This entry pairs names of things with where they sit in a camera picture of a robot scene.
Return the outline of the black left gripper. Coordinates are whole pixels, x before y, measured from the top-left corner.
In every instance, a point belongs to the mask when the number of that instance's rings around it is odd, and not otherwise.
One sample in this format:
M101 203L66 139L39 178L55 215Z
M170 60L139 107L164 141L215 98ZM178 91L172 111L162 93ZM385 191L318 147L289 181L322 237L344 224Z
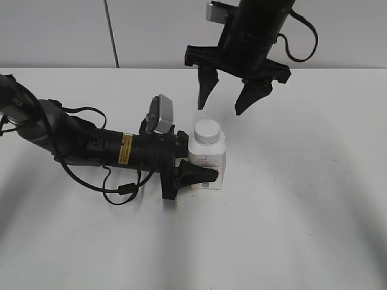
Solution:
M176 158L188 157L189 136L182 130L174 134L172 125L167 133L146 132L147 121L141 122L138 135L133 137L132 165L137 171L148 174L137 182L138 187L144 186L153 174L160 174L162 198L176 199L178 190L204 182L214 182L218 171L194 165L181 160L176 167Z

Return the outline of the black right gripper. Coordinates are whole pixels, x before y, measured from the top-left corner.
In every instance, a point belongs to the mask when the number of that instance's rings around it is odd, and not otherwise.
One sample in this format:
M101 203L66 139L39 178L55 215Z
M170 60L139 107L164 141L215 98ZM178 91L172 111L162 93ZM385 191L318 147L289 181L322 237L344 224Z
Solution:
M272 92L270 79L286 83L291 76L289 67L267 58L272 45L271 38L266 41L251 34L235 34L225 26L217 46L187 46L185 65L198 66L198 109L204 109L210 93L219 82L217 69L249 80L244 82L236 100L236 115L241 115Z

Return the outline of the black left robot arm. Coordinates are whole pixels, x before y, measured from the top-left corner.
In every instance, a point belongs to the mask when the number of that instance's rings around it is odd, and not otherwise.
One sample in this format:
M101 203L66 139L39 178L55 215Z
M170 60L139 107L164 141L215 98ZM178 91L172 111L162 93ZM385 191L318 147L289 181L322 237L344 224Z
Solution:
M160 175L162 197L167 200L175 199L180 189L217 179L216 170L188 161L188 134L175 131L173 122L171 99L157 95L138 134L107 130L79 118L76 108L36 98L12 75L1 76L1 123L13 124L21 138L49 151L70 176L71 166L136 171L136 182L114 190L95 187L104 197L115 193L131 201L155 173Z

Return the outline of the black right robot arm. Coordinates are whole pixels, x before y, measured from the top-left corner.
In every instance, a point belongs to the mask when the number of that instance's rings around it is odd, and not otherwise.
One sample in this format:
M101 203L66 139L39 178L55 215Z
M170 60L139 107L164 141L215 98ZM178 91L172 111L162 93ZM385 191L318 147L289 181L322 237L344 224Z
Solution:
M198 109L202 110L218 83L218 71L242 80L244 87L236 100L241 115L258 100L271 94L272 82L286 83L291 72L267 58L293 6L293 1L240 1L237 6L210 1L206 19L222 24L214 47L187 46L184 63L198 67Z

